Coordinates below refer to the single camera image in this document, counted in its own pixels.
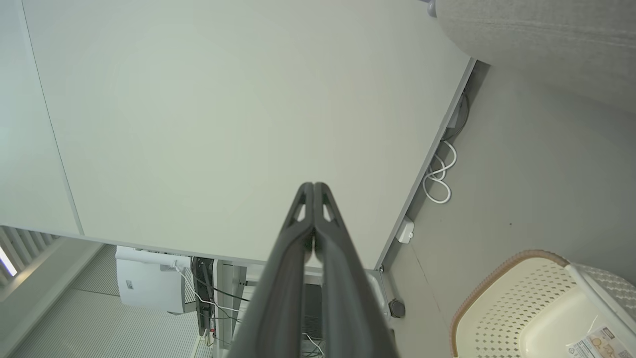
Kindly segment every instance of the desk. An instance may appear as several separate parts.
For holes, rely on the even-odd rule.
[[[217,259],[321,181],[374,268],[471,67],[414,0],[24,8],[84,237]]]

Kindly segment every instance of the gray floor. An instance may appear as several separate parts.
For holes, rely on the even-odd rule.
[[[636,115],[505,69],[481,68],[478,78],[446,177],[453,196],[438,205],[418,193],[415,237],[387,264],[406,303],[406,317],[391,322],[402,357],[450,357],[456,309],[521,250],[636,283]]]

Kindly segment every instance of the coiled white cable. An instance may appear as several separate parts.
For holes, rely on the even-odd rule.
[[[444,143],[446,145],[448,145],[448,147],[450,148],[451,152],[453,152],[453,161],[449,164],[446,165],[444,163],[444,161],[441,160],[441,158],[437,155],[437,153],[435,153],[433,156],[439,161],[439,163],[441,164],[441,168],[437,169],[437,170],[433,170],[432,167],[432,161],[429,164],[429,167],[426,169],[426,175],[424,175],[424,179],[422,180],[422,188],[424,189],[424,193],[426,194],[426,196],[433,202],[436,204],[445,204],[450,200],[450,187],[448,186],[448,184],[446,184],[444,182],[444,178],[446,178],[446,170],[450,169],[452,166],[455,165],[455,163],[457,162],[457,151],[455,150],[455,148],[447,141],[441,141],[440,143]],[[444,188],[446,188],[446,191],[448,192],[448,195],[446,195],[446,199],[444,200],[437,200],[434,197],[432,197],[429,194],[429,191],[426,189],[426,180],[430,179],[436,183],[440,183],[444,186]]]

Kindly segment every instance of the floor seam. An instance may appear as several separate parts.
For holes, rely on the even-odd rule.
[[[441,308],[439,307],[439,303],[438,303],[437,297],[435,297],[435,292],[433,291],[433,287],[431,286],[431,283],[429,282],[429,278],[426,277],[426,272],[424,272],[424,268],[422,267],[422,263],[420,262],[420,258],[417,257],[417,253],[415,252],[415,249],[413,248],[413,246],[412,245],[408,245],[408,246],[410,246],[411,250],[413,250],[413,255],[415,255],[415,260],[417,261],[417,264],[420,266],[420,271],[424,275],[424,280],[426,281],[426,285],[428,285],[429,289],[431,290],[431,296],[433,297],[433,301],[435,301],[435,305],[438,307],[438,311],[439,311],[439,315],[441,316],[441,320],[444,322],[444,325],[446,325],[446,330],[450,331],[450,326],[446,322],[446,319],[444,318],[444,313],[442,313]]]

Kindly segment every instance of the label sticker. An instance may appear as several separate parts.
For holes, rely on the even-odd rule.
[[[570,358],[634,358],[608,327],[565,347]]]

